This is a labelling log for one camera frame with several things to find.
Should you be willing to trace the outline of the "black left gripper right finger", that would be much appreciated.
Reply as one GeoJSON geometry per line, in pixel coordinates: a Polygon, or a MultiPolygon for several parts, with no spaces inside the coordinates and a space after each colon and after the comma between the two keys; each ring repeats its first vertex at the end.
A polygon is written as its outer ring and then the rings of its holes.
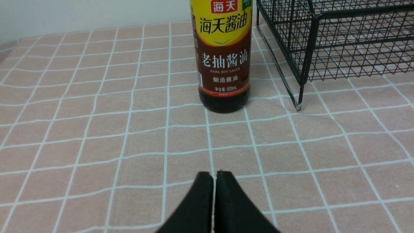
{"type": "Polygon", "coordinates": [[[216,233],[279,233],[253,204],[230,171],[216,174],[216,233]]]}

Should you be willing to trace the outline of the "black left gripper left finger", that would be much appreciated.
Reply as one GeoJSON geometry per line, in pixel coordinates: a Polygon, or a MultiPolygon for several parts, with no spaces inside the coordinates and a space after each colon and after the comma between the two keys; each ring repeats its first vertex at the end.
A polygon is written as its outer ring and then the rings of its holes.
{"type": "Polygon", "coordinates": [[[191,188],[157,233],[210,233],[212,229],[213,178],[199,172],[191,188]]]}

